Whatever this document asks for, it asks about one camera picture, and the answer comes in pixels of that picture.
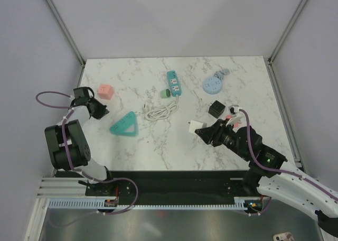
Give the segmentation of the white charger plug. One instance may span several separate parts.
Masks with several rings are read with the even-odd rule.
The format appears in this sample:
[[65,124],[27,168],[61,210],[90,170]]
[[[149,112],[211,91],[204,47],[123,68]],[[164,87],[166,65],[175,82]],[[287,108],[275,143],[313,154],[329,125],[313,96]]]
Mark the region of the white charger plug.
[[196,129],[202,129],[207,127],[207,123],[200,122],[198,120],[191,120],[188,122],[189,124],[189,133],[195,134]]

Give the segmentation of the pink cube socket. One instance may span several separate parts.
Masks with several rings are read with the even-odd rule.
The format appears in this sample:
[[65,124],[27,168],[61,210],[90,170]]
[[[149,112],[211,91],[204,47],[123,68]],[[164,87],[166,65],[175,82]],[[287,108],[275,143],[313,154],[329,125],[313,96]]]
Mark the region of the pink cube socket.
[[114,88],[111,85],[101,84],[97,90],[97,95],[104,100],[112,99]]

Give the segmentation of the teal triangular power strip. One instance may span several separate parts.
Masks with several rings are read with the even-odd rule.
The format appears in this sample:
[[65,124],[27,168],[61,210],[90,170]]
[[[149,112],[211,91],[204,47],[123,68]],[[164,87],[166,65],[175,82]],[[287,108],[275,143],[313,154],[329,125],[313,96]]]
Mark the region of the teal triangular power strip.
[[110,129],[110,133],[118,136],[134,137],[138,134],[138,124],[136,114],[134,112],[127,113],[119,121],[114,123]]

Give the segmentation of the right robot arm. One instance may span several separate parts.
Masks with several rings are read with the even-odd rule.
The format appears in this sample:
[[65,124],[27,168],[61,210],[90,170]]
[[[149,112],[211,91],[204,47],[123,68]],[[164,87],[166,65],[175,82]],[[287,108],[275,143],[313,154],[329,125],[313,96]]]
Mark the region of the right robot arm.
[[337,192],[319,183],[287,158],[265,145],[251,126],[234,130],[227,120],[194,130],[194,134],[213,147],[224,145],[248,162],[242,181],[247,195],[259,193],[303,212],[326,233],[337,236]]

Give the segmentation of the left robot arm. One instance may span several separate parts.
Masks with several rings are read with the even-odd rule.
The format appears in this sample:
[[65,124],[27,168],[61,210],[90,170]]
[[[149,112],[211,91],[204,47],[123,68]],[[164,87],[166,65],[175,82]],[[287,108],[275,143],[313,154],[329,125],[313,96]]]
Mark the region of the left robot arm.
[[44,130],[51,164],[56,170],[73,171],[90,183],[98,183],[98,190],[104,195],[110,195],[114,193],[116,183],[109,178],[107,167],[91,157],[82,129],[87,121],[100,120],[109,114],[109,110],[95,99],[95,93],[90,87],[75,88],[70,99],[70,106],[60,107],[67,110],[62,120]]

